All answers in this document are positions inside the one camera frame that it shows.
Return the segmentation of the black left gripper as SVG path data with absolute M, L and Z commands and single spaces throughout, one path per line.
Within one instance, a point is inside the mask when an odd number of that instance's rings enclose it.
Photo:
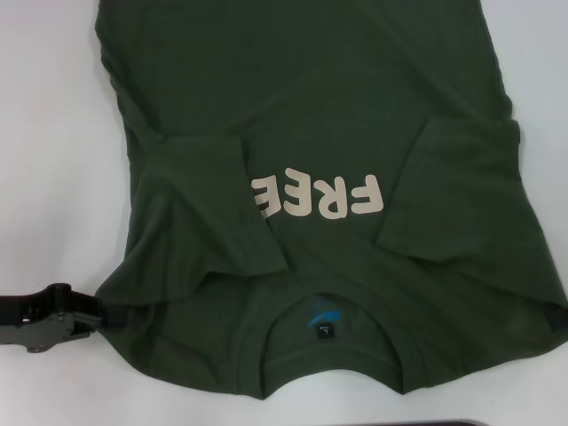
M 126 307 L 51 284 L 25 296 L 1 297 L 1 344 L 23 346 L 30 353 L 48 351 L 95 333 L 98 327 L 124 327 Z

